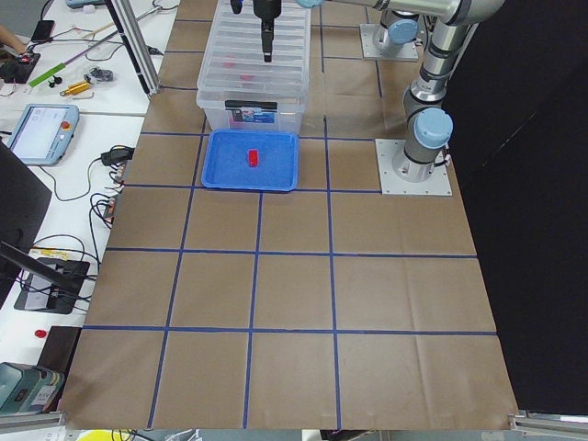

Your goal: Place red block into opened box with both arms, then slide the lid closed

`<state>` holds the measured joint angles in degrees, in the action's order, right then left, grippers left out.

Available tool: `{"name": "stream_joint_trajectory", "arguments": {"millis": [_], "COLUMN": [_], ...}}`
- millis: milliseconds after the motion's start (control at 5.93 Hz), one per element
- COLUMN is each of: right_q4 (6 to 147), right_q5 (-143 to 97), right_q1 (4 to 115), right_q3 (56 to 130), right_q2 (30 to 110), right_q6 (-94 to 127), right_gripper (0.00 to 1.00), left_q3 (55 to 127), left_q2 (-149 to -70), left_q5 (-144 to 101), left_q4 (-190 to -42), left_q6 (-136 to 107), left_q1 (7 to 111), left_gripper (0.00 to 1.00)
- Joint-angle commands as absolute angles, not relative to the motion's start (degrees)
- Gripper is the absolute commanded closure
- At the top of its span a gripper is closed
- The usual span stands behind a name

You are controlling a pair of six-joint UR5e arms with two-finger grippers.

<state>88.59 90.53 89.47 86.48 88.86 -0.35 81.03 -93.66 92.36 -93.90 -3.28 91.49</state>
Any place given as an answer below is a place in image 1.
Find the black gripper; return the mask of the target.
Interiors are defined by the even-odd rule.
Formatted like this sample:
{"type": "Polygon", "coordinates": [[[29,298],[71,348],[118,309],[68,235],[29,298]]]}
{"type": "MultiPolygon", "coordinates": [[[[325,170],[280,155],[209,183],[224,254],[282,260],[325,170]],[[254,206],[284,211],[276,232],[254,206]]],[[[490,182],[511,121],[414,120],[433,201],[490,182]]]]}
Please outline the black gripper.
{"type": "Polygon", "coordinates": [[[253,0],[254,14],[261,22],[261,41],[264,62],[272,62],[274,23],[281,14],[281,0],[253,0]]]}

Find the person hand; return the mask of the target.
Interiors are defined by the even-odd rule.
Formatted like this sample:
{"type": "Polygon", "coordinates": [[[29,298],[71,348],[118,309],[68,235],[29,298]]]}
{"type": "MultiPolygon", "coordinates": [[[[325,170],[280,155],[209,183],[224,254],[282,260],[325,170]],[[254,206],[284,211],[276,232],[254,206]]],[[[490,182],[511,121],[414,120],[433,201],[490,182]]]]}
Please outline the person hand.
{"type": "Polygon", "coordinates": [[[0,25],[0,40],[2,45],[10,47],[17,53],[24,53],[27,51],[27,45],[3,25],[0,25]]]}

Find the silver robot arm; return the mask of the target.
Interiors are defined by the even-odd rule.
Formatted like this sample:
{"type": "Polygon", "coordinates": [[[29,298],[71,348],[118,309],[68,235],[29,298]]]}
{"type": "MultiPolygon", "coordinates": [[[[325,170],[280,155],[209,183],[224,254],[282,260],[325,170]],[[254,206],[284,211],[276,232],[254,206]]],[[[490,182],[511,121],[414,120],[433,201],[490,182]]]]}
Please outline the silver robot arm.
{"type": "MultiPolygon", "coordinates": [[[[420,33],[419,15],[374,6],[381,10],[378,24],[361,24],[360,38],[363,57],[369,60],[416,62],[416,41],[420,33]]],[[[275,20],[282,13],[281,1],[253,1],[253,12],[261,20],[264,56],[272,51],[275,20]]]]}
{"type": "Polygon", "coordinates": [[[494,15],[502,1],[356,1],[382,13],[388,11],[435,17],[434,30],[424,45],[418,76],[403,96],[408,136],[393,160],[394,172],[408,182],[423,182],[435,168],[453,130],[451,117],[441,109],[450,77],[470,26],[494,15]]]}

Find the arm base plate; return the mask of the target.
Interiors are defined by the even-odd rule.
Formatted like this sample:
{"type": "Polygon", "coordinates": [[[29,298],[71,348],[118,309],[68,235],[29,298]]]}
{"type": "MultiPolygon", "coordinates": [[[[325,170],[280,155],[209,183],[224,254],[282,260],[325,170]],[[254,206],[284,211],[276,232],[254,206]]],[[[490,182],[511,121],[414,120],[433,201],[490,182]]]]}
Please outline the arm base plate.
{"type": "Polygon", "coordinates": [[[363,58],[395,62],[416,62],[419,58],[415,46],[418,25],[411,21],[398,21],[388,28],[380,24],[361,24],[360,37],[363,58]]]}
{"type": "Polygon", "coordinates": [[[405,140],[375,139],[379,182],[385,196],[451,197],[445,157],[417,164],[405,156],[405,140]]]}

